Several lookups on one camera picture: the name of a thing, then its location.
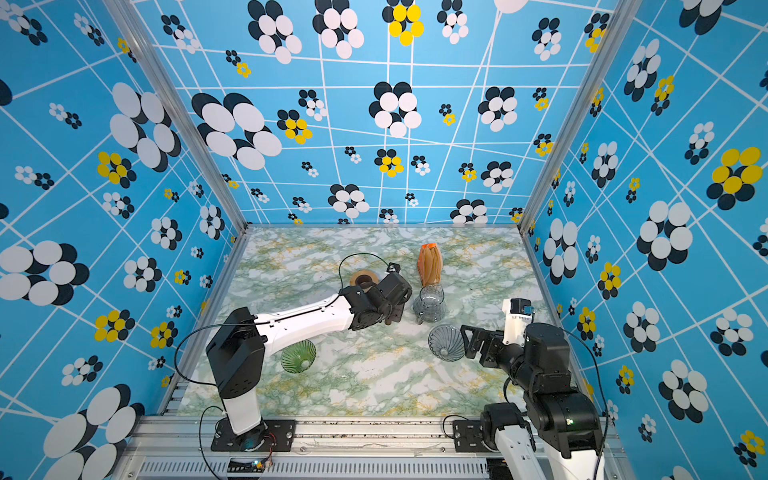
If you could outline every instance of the robotic arm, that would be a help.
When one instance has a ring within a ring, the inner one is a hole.
[[[462,325],[467,358],[480,353],[481,365],[504,370],[523,388],[528,417],[546,443],[555,480],[592,478],[603,432],[592,401],[571,387],[570,346],[563,331],[533,323],[530,300],[505,300],[503,308],[503,331]],[[481,426],[485,444],[503,454],[515,478],[545,478],[534,457],[530,425],[515,404],[486,405]],[[601,462],[598,478],[602,468]]]
[[[348,286],[338,295],[283,312],[252,315],[242,307],[227,317],[206,354],[238,449],[257,448],[267,428],[256,396],[264,359],[322,333],[399,322],[413,291],[399,271],[390,263],[376,285]]]

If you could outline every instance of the blue patterned wallpaper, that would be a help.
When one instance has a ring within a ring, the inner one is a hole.
[[[132,2],[253,223],[517,223],[617,0]]]
[[[100,2],[0,20],[0,478],[103,478],[236,233]]]
[[[768,478],[766,27],[645,0],[526,232],[639,480]]]

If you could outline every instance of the brown object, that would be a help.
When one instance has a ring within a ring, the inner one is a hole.
[[[442,253],[440,253],[440,248],[437,246],[437,243],[427,243],[426,245],[422,245],[416,268],[419,269],[419,276],[422,278],[422,286],[440,283]]]
[[[360,270],[349,279],[349,285],[360,285],[363,291],[367,292],[369,288],[379,282],[379,278],[371,270]]]

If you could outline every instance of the metal corner beam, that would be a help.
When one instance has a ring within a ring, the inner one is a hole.
[[[240,265],[240,261],[245,254],[245,249],[250,239],[251,229],[248,230],[249,231],[246,233],[239,235],[237,240],[235,240],[229,259],[221,270],[219,278],[216,281],[216,286],[208,297],[205,310],[203,311],[203,314],[200,315],[194,328],[213,325],[216,322],[216,318],[219,316],[224,299],[227,298],[227,293],[229,293],[230,285],[235,276],[235,272],[237,272],[237,267]],[[186,376],[192,376],[194,367],[197,365],[197,360],[200,358],[200,355],[202,355],[203,349],[205,348],[208,335],[205,334],[205,330],[200,333],[200,335],[193,336],[190,339],[187,343],[187,348],[184,350],[184,354],[182,354],[181,359],[179,360],[179,371],[183,372]],[[167,405],[170,402],[179,381],[181,381],[181,377],[179,377],[179,375],[174,375],[173,379],[170,381],[170,385],[165,389],[163,401],[160,403],[160,407],[155,413],[158,415],[165,413]]]
[[[141,24],[135,7],[128,0],[102,0],[110,15],[120,29],[121,34],[131,46],[141,70],[147,76],[155,93],[168,110],[168,114],[176,124],[179,134],[189,148],[189,155],[194,159],[203,178],[210,189],[221,202],[221,207],[227,213],[232,224],[236,226],[238,235],[245,232],[247,222],[243,212],[237,206],[232,193],[221,181],[221,173],[216,161],[208,151],[208,146],[197,132],[192,119],[187,113],[187,107],[181,100],[173,81],[166,68],[147,37],[147,31]]]
[[[600,43],[600,50],[594,56],[592,65],[587,70],[581,86],[576,92],[576,98],[568,110],[568,114],[563,121],[563,128],[559,138],[554,143],[554,150],[549,155],[547,163],[541,170],[536,186],[528,198],[528,204],[525,206],[523,220],[520,223],[520,231],[526,231],[536,217],[536,213],[541,209],[549,192],[550,179],[554,178],[558,168],[563,161],[568,158],[568,149],[573,144],[587,116],[589,105],[592,102],[594,93],[600,87],[603,78],[608,72],[609,67],[614,63],[616,54],[619,51],[621,43],[624,41],[629,27],[632,25],[637,10],[640,8],[643,0],[620,0],[616,7],[611,26],[605,34],[604,40]]]

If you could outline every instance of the marble tabletop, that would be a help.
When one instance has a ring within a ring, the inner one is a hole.
[[[242,306],[268,313],[333,295],[339,261],[355,252],[399,263],[416,297],[416,260],[424,243],[437,243],[444,260],[447,314],[439,324],[503,329],[502,300],[512,297],[530,299],[537,321],[551,322],[516,228],[284,227],[256,228],[251,235],[217,323]],[[357,256],[343,265],[345,283],[362,269],[385,275],[382,262]],[[445,362],[432,355],[427,335],[435,324],[417,325],[412,301],[400,323],[312,338],[317,355],[305,372],[284,371],[280,352],[265,359],[257,386],[262,414],[477,416],[485,404],[503,402],[501,370],[484,369],[477,358]],[[192,379],[214,380],[204,352]],[[522,407],[521,395],[509,387],[510,401]],[[214,387],[190,384],[177,413],[199,415],[218,404]]]

